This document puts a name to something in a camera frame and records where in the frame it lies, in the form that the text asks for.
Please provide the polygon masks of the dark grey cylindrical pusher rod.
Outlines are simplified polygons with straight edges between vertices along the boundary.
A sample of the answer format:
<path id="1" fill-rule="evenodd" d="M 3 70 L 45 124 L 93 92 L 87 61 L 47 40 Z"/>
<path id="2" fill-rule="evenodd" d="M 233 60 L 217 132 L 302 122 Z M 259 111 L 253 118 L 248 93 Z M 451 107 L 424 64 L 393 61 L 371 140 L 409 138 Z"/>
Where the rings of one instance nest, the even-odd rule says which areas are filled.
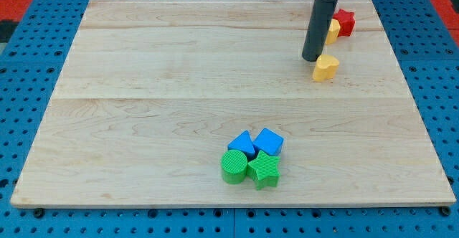
<path id="1" fill-rule="evenodd" d="M 322 54 L 338 0 L 314 0 L 302 58 L 315 62 Z"/>

